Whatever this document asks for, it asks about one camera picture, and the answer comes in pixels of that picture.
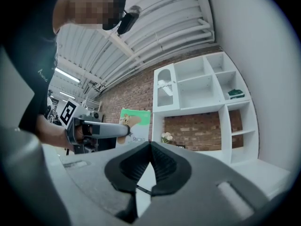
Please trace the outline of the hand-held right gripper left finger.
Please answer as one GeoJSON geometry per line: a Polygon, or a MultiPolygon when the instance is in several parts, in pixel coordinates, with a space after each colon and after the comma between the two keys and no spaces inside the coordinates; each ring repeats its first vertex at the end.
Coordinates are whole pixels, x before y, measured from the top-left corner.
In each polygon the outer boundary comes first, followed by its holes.
{"type": "Polygon", "coordinates": [[[127,206],[132,206],[140,217],[151,204],[151,164],[146,162],[138,174],[135,170],[140,166],[141,156],[135,157],[129,164],[108,166],[108,172],[116,178],[118,173],[135,176],[134,194],[117,190],[105,174],[109,161],[140,145],[142,143],[133,142],[96,153],[65,156],[61,161],[75,185],[100,209],[116,216],[124,213],[127,206]]]}

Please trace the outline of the person's left hand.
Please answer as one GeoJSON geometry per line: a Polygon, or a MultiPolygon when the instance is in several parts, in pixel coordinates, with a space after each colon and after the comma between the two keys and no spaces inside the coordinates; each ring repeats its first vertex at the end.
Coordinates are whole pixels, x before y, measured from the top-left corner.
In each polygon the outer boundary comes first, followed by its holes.
{"type": "Polygon", "coordinates": [[[91,141],[91,129],[87,124],[76,126],[76,140],[78,144],[85,144],[91,141]]]}

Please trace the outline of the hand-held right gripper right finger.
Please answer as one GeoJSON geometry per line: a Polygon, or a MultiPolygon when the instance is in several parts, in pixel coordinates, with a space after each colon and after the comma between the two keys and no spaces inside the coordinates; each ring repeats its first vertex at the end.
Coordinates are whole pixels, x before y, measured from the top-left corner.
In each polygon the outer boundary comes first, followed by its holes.
{"type": "Polygon", "coordinates": [[[268,198],[251,181],[211,156],[152,142],[156,185],[136,226],[250,225],[268,198]]]}

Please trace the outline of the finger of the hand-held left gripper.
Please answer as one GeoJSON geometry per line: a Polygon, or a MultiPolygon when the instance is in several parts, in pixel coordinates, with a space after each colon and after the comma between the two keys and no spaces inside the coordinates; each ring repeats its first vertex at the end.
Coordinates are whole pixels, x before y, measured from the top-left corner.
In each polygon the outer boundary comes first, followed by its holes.
{"type": "Polygon", "coordinates": [[[92,126],[91,137],[93,138],[124,137],[130,134],[130,127],[128,125],[95,121],[83,121],[82,124],[92,126]]]}

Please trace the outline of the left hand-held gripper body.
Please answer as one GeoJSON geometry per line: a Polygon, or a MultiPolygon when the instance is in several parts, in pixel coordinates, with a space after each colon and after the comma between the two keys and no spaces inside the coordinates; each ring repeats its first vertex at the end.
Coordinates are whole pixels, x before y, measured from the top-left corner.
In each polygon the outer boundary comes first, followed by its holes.
{"type": "Polygon", "coordinates": [[[62,110],[59,120],[66,129],[68,141],[73,145],[75,154],[93,153],[115,148],[116,139],[113,138],[85,138],[81,143],[76,140],[76,127],[83,121],[102,122],[103,114],[89,111],[69,99],[62,110]]]}

